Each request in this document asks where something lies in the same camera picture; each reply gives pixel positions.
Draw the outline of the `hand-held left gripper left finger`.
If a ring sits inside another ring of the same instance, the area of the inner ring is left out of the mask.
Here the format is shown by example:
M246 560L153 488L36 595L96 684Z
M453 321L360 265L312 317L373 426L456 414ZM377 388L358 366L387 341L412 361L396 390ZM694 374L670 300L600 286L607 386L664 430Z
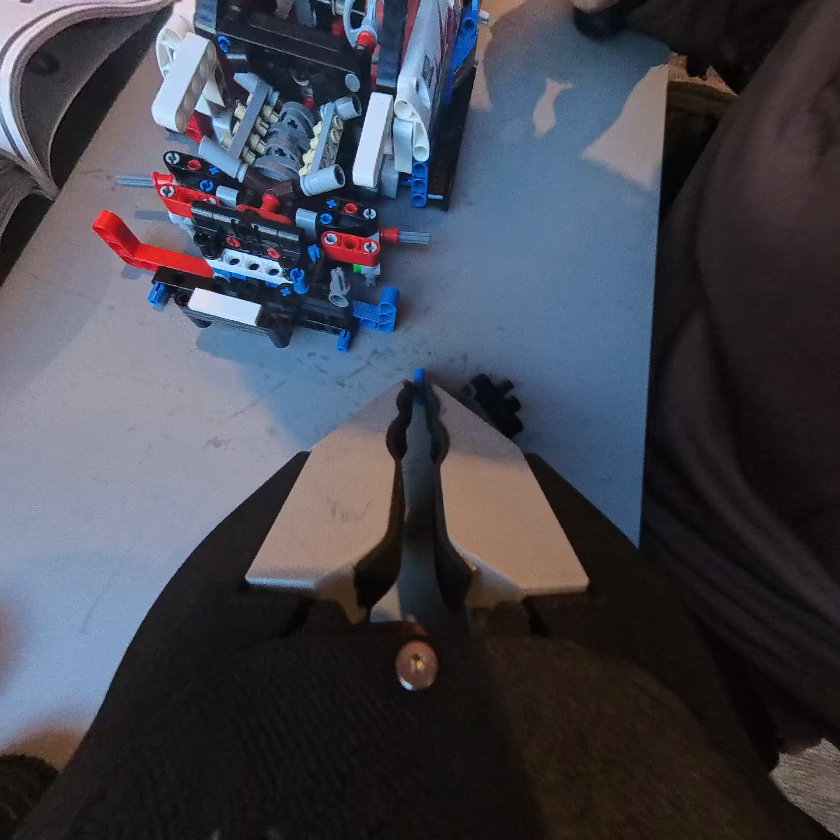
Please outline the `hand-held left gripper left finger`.
M405 382L315 444L245 579L373 607L402 557Z

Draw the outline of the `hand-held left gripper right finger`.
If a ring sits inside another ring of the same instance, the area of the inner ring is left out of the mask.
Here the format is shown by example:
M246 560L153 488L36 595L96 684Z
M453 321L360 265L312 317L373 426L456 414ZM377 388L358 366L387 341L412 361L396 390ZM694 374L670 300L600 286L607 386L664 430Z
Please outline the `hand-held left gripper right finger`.
M437 583L453 612L583 593L589 577L522 450L429 386Z

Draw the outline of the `black angled brick beam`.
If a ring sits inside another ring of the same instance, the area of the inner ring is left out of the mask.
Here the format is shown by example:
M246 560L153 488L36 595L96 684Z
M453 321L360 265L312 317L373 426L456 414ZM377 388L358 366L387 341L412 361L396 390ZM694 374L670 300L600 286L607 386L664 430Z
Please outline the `black angled brick beam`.
M487 374L478 374L469 381L471 399L479 406L488 421L506 438L513 439L523 430L519 417L522 405L512 394L510 380L494 382Z

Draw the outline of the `brick model race car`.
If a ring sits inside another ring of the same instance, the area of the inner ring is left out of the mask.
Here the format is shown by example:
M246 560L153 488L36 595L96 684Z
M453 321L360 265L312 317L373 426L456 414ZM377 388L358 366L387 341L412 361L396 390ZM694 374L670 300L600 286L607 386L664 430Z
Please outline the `brick model race car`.
M391 333L398 289L371 302L390 245L430 236L381 220L405 193L448 210L476 80L478 1L185 2L159 33L154 122L168 150L154 189L198 256L146 245L115 213L93 231L137 270L149 302L198 328L288 346L296 329Z

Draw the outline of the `grey desk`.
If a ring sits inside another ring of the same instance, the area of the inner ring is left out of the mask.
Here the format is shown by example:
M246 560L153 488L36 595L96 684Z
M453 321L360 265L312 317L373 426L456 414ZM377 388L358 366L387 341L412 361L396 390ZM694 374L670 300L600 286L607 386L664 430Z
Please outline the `grey desk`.
M525 449L637 538L665 62L597 44L569 2L487 2L448 212L383 203L427 248L384 255L392 334L289 348L154 309L151 277L91 223L189 250L150 190L153 56L138 68L2 285L2 752L68 761L154 599L286 464L425 368L516 386Z

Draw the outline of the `open instruction booklet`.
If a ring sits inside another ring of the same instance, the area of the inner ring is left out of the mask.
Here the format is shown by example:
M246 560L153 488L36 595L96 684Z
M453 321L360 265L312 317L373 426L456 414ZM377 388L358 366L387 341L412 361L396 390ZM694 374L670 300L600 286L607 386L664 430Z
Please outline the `open instruction booklet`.
M166 1L1 2L1 231L31 195L53 199L50 162L70 105Z

